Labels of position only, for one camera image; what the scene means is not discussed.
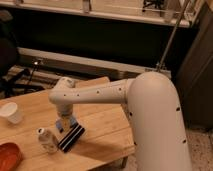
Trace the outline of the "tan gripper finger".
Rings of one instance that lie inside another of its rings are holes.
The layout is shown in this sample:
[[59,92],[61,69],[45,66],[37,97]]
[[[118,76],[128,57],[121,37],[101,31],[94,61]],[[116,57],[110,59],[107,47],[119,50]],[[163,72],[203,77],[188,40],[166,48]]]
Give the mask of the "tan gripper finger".
[[62,127],[64,131],[69,131],[71,128],[71,117],[70,116],[64,116],[61,118]]

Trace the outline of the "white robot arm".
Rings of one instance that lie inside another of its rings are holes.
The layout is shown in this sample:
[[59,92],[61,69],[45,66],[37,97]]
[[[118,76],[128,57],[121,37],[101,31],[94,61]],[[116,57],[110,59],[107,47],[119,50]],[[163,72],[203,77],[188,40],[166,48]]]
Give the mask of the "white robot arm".
[[75,88],[59,79],[49,100],[60,117],[72,114],[74,104],[125,103],[131,114],[138,171],[192,171],[183,115],[172,81],[159,72],[133,79]]

